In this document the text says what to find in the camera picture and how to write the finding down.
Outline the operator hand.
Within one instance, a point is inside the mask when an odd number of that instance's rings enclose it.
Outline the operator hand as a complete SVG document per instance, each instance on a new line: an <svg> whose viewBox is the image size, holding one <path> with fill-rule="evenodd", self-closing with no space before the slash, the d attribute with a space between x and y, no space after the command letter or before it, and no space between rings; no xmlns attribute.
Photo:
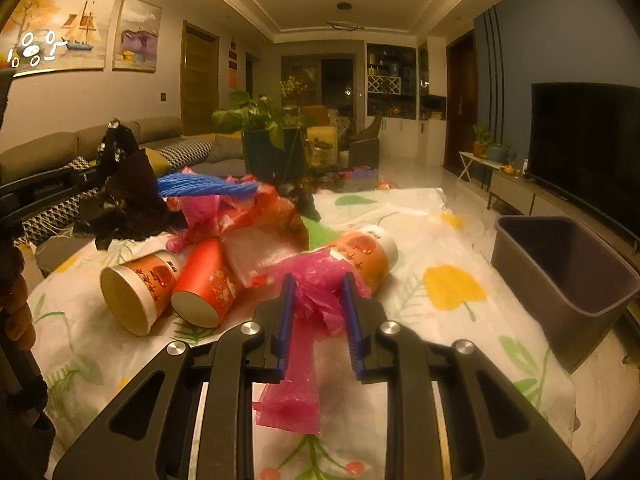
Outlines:
<svg viewBox="0 0 640 480"><path fill-rule="evenodd" d="M36 331L28 305L24 265L20 248L13 244L1 248L1 330L17 349L26 351L34 346Z"/></svg>

